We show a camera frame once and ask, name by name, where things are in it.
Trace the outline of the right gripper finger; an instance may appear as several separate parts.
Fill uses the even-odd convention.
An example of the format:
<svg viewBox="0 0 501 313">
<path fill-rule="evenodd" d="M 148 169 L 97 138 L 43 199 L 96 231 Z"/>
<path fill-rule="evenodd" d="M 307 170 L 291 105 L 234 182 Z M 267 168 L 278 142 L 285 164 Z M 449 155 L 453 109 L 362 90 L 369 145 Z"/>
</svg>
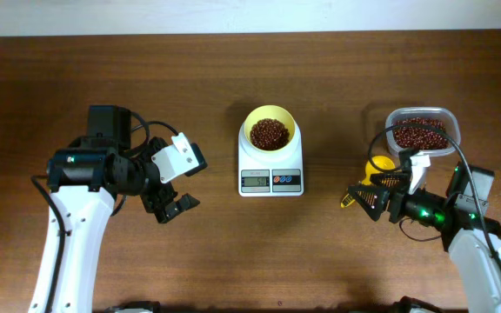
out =
<svg viewBox="0 0 501 313">
<path fill-rule="evenodd" d="M 386 187 L 362 184 L 350 186 L 348 193 L 374 222 L 386 211 L 391 195 Z"/>
<path fill-rule="evenodd" d="M 373 185 L 389 189 L 409 189 L 411 174 L 408 172 L 371 174 L 370 181 Z"/>
</svg>

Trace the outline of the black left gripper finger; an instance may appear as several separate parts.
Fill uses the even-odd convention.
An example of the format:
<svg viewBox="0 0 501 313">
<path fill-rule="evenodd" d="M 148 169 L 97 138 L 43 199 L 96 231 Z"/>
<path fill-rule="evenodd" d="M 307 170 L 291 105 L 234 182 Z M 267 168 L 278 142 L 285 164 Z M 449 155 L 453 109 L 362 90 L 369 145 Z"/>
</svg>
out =
<svg viewBox="0 0 501 313">
<path fill-rule="evenodd" d="M 175 211 L 177 213 L 182 213 L 182 212 L 185 212 L 187 210 L 191 210 L 191 209 L 197 207 L 199 204 L 200 204 L 200 201 L 198 199 L 196 199 L 195 197 L 186 193 L 186 194 L 182 195 L 175 202 Z"/>
<path fill-rule="evenodd" d="M 169 203 L 165 206 L 158 206 L 155 209 L 155 217 L 158 223 L 168 223 L 175 218 L 181 211 L 176 203 Z"/>
</svg>

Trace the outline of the yellow measuring scoop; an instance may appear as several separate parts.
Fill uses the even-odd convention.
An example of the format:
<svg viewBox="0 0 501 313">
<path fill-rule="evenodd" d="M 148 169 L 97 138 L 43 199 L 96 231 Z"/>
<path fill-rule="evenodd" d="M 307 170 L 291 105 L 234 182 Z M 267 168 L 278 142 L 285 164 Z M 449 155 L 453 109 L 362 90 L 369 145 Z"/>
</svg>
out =
<svg viewBox="0 0 501 313">
<path fill-rule="evenodd" d="M 392 170 L 395 168 L 395 164 L 393 161 L 387 156 L 374 156 L 372 158 L 374 164 L 383 170 Z M 362 181 L 359 181 L 359 184 L 370 185 L 371 184 L 371 175 L 380 173 L 380 170 L 377 170 L 370 162 L 367 162 L 364 168 L 365 177 Z M 341 208 L 346 208 L 352 205 L 355 202 L 354 198 L 351 196 L 350 192 L 347 192 L 345 196 L 342 198 L 340 202 Z"/>
</svg>

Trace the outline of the red beans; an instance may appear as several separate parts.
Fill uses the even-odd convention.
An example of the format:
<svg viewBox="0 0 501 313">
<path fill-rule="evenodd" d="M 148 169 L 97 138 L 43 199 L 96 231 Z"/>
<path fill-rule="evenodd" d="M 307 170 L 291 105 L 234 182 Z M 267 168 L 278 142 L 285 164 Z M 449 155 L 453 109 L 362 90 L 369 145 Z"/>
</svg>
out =
<svg viewBox="0 0 501 313">
<path fill-rule="evenodd" d="M 277 119 L 265 118 L 250 130 L 251 143 L 260 150 L 280 150 L 289 142 L 290 132 Z"/>
</svg>

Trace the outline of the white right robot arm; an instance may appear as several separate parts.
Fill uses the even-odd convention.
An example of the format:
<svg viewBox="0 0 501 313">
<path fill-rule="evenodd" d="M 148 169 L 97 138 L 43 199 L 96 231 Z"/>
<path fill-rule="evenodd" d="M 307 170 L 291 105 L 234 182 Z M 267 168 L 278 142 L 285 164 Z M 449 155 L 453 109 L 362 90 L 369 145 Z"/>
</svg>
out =
<svg viewBox="0 0 501 313">
<path fill-rule="evenodd" d="M 438 231 L 462 279 L 468 310 L 501 312 L 501 224 L 484 215 L 478 191 L 492 185 L 493 173 L 458 163 L 446 196 L 415 188 L 417 176 L 411 166 L 384 170 L 348 192 L 373 221 L 388 212 L 392 223 L 412 220 Z"/>
</svg>

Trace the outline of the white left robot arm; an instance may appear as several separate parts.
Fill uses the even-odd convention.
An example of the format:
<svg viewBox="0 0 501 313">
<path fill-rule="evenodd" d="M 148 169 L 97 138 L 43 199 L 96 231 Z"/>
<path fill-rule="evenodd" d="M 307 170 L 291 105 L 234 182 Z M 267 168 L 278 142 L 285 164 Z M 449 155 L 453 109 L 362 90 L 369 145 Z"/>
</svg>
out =
<svg viewBox="0 0 501 313">
<path fill-rule="evenodd" d="M 86 134 L 57 150 L 44 175 L 31 178 L 49 206 L 31 312 L 92 310 L 104 232 L 127 197 L 140 197 L 145 211 L 159 223 L 198 206 L 195 197 L 179 196 L 171 183 L 206 168 L 198 145 L 175 131 L 169 143 L 147 135 L 133 147 L 133 119 L 140 129 L 150 129 L 132 110 L 90 106 Z"/>
</svg>

